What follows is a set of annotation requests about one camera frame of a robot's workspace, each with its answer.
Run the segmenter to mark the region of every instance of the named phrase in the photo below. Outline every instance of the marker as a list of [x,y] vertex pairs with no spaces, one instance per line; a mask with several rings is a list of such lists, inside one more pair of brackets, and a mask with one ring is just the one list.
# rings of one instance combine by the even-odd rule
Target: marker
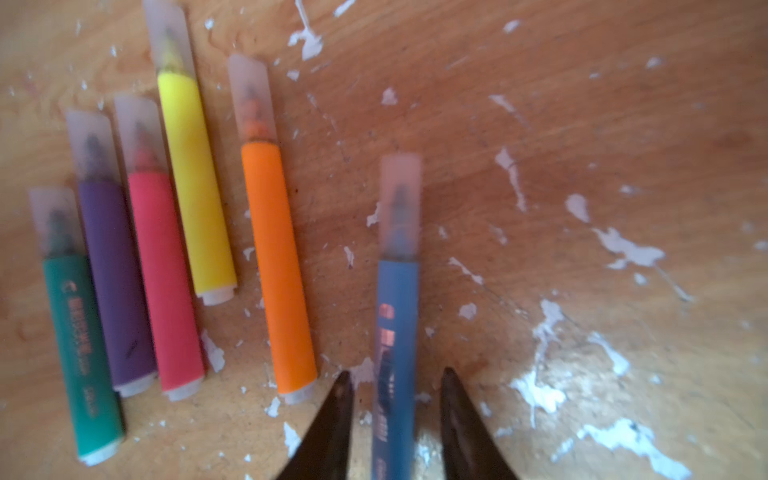
[[144,11],[194,291],[218,305],[234,297],[237,278],[184,11],[157,0]]
[[317,367],[270,84],[266,66],[243,55],[229,71],[277,391],[291,405],[310,397]]
[[194,319],[184,244],[165,157],[157,105],[149,98],[114,99],[128,190],[134,211],[160,384],[175,402],[200,389],[205,376]]
[[411,478],[422,159],[382,159],[372,477]]
[[101,114],[66,116],[113,387],[129,397],[152,385],[157,364],[112,127]]
[[78,457],[93,466],[117,453],[124,432],[118,396],[109,377],[78,208],[68,188],[32,188],[29,201]]

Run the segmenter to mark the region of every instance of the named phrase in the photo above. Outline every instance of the transparent marker cap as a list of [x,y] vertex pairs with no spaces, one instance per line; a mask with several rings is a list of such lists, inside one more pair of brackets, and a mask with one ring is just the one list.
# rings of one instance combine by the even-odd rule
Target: transparent marker cap
[[422,158],[394,154],[382,158],[379,249],[390,257],[414,257],[419,252]]
[[74,172],[79,181],[120,183],[118,156],[114,150],[112,126],[102,114],[67,111],[67,130]]
[[168,70],[195,78],[187,19],[179,5],[144,0],[152,61],[157,71]]
[[83,230],[72,189],[31,188],[29,203],[43,258],[85,255]]
[[157,104],[150,98],[119,94],[114,98],[114,106],[128,174],[137,171],[168,173]]
[[243,143],[259,140],[277,143],[266,65],[245,55],[235,54],[230,56],[229,71],[240,139]]

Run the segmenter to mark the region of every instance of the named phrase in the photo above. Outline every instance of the orange marker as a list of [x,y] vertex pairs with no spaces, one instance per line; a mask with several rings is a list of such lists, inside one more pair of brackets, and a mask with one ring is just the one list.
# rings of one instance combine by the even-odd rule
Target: orange marker
[[230,57],[229,70],[277,391],[291,405],[309,398],[317,367],[270,84],[266,65],[243,55]]

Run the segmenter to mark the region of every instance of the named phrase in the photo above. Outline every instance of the wood grain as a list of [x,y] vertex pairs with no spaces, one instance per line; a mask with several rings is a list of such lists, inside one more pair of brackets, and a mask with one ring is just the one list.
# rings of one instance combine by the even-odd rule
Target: wood grain
[[[488,428],[514,428],[498,445],[523,478],[651,478],[646,458],[590,439],[550,461],[583,425],[622,417],[652,428],[656,446],[696,478],[768,477],[768,252],[753,246],[768,240],[768,5],[358,0],[335,18],[336,6],[306,0],[324,48],[304,62],[300,46],[286,46],[302,28],[293,2],[184,2],[240,279],[235,300],[198,305],[197,318],[227,364],[209,370],[191,400],[171,405],[155,385],[125,401],[126,442],[86,469],[74,453],[26,190],[72,182],[67,108],[103,101],[112,116],[118,92],[157,97],[144,13],[130,0],[2,3],[0,476],[272,478],[287,460],[283,422],[302,434],[337,366],[371,355],[378,247],[366,216],[380,157],[416,151],[425,158],[417,390],[433,397],[418,407],[416,435],[435,449],[417,475],[442,476],[436,388],[454,366],[492,409]],[[507,35],[513,19],[521,24]],[[271,82],[321,375],[312,401],[282,406],[277,419],[263,412],[276,393],[265,386],[257,265],[241,253],[253,237],[227,86],[235,51],[280,59]],[[646,68],[652,57],[660,65]],[[388,87],[395,106],[381,105]],[[491,94],[505,95],[525,124]],[[525,213],[494,162],[502,147],[516,161]],[[624,184],[637,193],[620,194]],[[591,225],[564,208],[574,193],[588,199]],[[695,302],[681,302],[656,270],[606,269],[614,256],[591,227],[661,248],[659,266]],[[351,270],[344,246],[355,253]],[[634,283],[636,271],[647,286]],[[568,400],[555,414],[539,410],[534,430],[508,384],[532,366],[543,298],[568,321],[539,380]],[[470,302],[471,322],[458,317]],[[631,361],[625,377],[586,341],[591,331]],[[357,392],[360,418],[370,393],[369,384]],[[350,478],[367,478],[370,427],[354,422],[353,437]]]

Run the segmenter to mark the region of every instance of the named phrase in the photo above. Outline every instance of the green marker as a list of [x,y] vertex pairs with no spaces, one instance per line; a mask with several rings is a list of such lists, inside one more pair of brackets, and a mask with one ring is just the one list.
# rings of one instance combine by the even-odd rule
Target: green marker
[[114,455],[125,434],[109,376],[78,209],[69,188],[33,188],[29,200],[78,457],[92,466]]

